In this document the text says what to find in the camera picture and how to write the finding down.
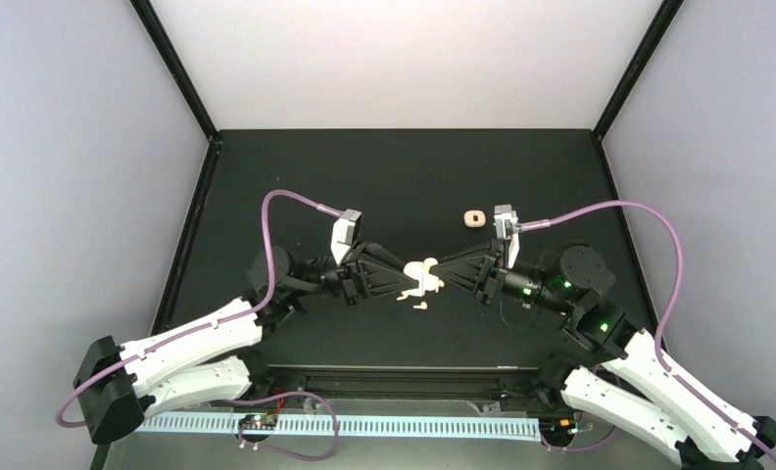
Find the beige earbud charging case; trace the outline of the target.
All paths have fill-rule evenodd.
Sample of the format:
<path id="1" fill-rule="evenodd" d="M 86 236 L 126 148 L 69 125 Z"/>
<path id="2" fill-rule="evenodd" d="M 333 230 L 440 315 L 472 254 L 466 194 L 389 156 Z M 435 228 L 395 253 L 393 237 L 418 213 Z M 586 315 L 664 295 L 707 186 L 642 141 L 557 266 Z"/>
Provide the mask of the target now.
<path id="1" fill-rule="evenodd" d="M 431 268 L 438 264 L 436 258 L 425 258 L 422 261 L 410 261 L 404 267 L 404 273 L 417 282 L 416 286 L 403 292 L 405 296 L 424 297 L 427 292 L 438 292 L 445 287 L 445 282 L 431 273 Z"/>

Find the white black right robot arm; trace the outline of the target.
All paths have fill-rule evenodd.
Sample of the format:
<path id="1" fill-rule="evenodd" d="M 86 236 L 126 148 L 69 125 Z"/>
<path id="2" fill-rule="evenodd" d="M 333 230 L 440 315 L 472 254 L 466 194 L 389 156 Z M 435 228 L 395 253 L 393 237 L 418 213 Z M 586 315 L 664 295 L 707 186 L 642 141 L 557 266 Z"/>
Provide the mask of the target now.
<path id="1" fill-rule="evenodd" d="M 487 246 L 443 258 L 431 269 L 484 305 L 500 297 L 555 313 L 579 352 L 551 355 L 530 384 L 533 401 L 597 416 L 644 441 L 683 469 L 758 469 L 776 447 L 776 420 L 721 399 L 655 348 L 655 338 L 607 294 L 615 282 L 586 244 L 546 249 L 537 265 L 503 262 Z"/>

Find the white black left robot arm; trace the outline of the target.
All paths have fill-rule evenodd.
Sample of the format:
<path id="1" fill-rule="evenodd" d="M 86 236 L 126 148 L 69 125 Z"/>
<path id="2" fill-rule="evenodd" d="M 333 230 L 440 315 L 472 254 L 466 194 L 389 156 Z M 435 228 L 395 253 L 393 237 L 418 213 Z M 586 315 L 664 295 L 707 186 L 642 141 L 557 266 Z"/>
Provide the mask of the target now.
<path id="1" fill-rule="evenodd" d="M 305 296 L 329 295 L 354 306 L 419 285 L 403 261 L 370 242 L 357 244 L 341 261 L 301 260 L 275 247 L 258 255 L 248 279 L 243 295 L 196 320 L 123 344 L 106 336 L 88 347 L 73 388 L 93 444 L 118 441 L 166 411 L 241 399 L 267 374 L 249 349 L 278 322 L 303 311 Z"/>

